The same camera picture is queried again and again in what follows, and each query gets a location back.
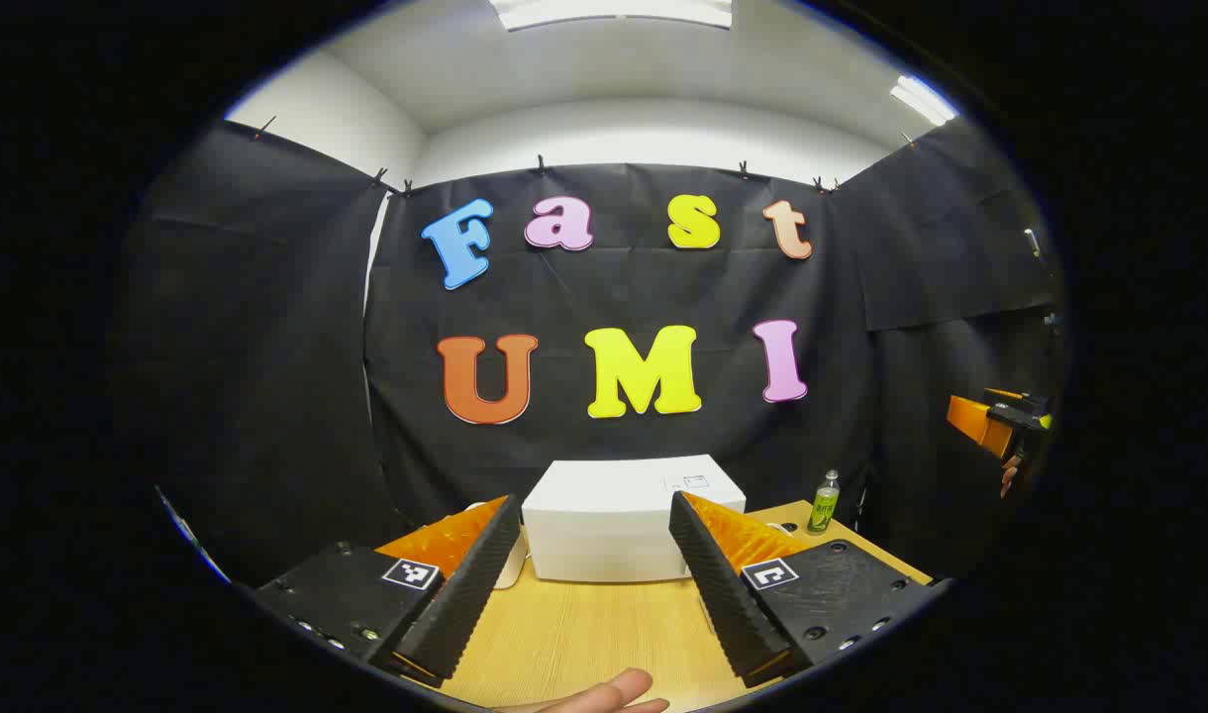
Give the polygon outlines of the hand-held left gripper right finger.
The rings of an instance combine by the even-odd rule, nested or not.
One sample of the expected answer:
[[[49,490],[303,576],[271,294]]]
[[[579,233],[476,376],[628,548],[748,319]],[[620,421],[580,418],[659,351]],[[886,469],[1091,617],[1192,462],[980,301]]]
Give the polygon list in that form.
[[[850,539],[811,545],[687,491],[668,531],[745,686],[852,657],[940,596]]]

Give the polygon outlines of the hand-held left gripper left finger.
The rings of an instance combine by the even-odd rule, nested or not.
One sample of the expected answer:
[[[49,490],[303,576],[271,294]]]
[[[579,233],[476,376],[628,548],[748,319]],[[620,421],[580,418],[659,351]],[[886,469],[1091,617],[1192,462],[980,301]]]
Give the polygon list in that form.
[[[519,510],[500,495],[379,547],[333,543],[256,589],[256,603],[348,659],[440,686],[518,541]]]

